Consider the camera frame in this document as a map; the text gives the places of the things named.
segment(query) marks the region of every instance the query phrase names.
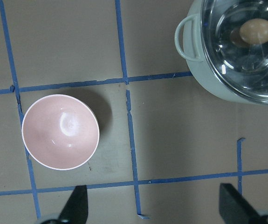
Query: bowl rim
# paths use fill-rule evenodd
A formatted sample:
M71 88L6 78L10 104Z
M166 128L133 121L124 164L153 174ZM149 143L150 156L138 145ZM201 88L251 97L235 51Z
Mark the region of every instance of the bowl rim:
M25 122L25 118L26 118L27 115L28 115L28 112L31 110L31 108L32 108L34 105L38 104L40 101L42 101L42 100L44 100L44 99L46 99L46 98L51 98L51 97L68 97L68 98L70 98L70 99L73 99L73 100L79 102L80 104L82 104L83 106L85 106L86 109L88 109L88 111L91 113L92 117L94 118L94 120L95 120L95 122L96 122L96 126L97 126L97 142L96 142L96 147L95 147L95 149L93 150L92 154L89 156L89 158L88 158L86 161L84 161L83 163L81 163L81 164L79 164L79 165L77 165L77 166L75 166L75 167L71 167L71 168L55 168L55 167L48 166L48 165L46 165L46 164L40 162L35 156L33 156L33 154L30 152L30 150L29 150L29 148L28 148L28 146L27 146L27 144L26 144L26 141L25 141L25 138L24 138L24 122ZM42 97L42 98L36 100L33 104L31 104L31 106L28 108L28 110L26 111L26 113L25 113L25 115L24 115L24 117L23 117L23 122L22 122L22 125L21 125L21 132L22 132L23 143L24 143L24 146L25 146L26 150L28 151L28 153L29 153L29 154L30 154L30 155L31 155L31 156L32 156L38 163L40 163L41 165L43 165L43 166L45 166L45 167L48 167L48 168L50 168L50 169L55 169L55 170L71 170L71 169L75 169L75 168L78 168L78 167L82 166L83 164L85 164L85 163L86 163L86 162L87 162L87 161L94 155L94 153L96 152L96 148L97 148L97 146L98 146L99 140L100 140L100 128L99 128L98 121L97 121L96 116L95 116L95 114L93 113L93 111L89 108L89 106L87 106L85 103L83 103L83 102L80 101L79 99L77 99L77 98L75 98L75 97L72 97L72 96L69 96L69 95L64 95L64 94L52 94L52 95L48 95L48 96L45 96L45 97Z

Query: pot lid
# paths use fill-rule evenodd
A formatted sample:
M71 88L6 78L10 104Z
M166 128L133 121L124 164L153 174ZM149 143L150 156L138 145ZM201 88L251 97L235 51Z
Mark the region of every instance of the pot lid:
M268 0L204 0L201 39L222 83L249 101L268 104Z

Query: pot handle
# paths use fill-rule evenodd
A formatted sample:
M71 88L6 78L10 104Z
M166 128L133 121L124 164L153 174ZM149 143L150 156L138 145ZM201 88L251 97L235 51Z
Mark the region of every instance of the pot handle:
M175 47L176 47L176 50L178 51L178 53L180 54L180 56L182 56L186 60L190 60L193 62L202 62L203 61L199 55L198 41L197 40L193 41L194 42L193 43L194 52L195 52L196 57L190 57L183 51L183 49L181 48L181 46L179 44L179 32L180 32L180 30L182 30L182 28L184 27L184 25L187 22L192 21L193 22L193 24L192 24L193 25L193 28L192 28L193 36L197 37L197 29L199 29L199 27L197 27L198 17L199 17L199 14L192 14L192 15L184 18L183 21L181 21L179 23L179 25L176 27L175 35L174 35Z

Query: pink bowl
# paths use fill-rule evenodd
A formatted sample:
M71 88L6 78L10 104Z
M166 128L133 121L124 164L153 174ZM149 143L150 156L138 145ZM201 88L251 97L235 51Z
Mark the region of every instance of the pink bowl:
M96 151L100 131L92 110L67 95L33 103L22 123L26 149L40 164L57 170L77 168Z

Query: white pot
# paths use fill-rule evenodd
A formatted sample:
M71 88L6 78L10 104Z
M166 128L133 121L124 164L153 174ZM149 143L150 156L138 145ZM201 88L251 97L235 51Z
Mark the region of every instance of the white pot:
M176 28L174 40L178 53L186 59L195 79L213 95L224 100L238 103L255 102L255 100L244 97L230 85L220 80L207 62L203 50L200 29L202 1L203 0L195 0L193 2L187 17L181 21ZM183 49L181 48L181 40L179 39L182 29L184 29Z

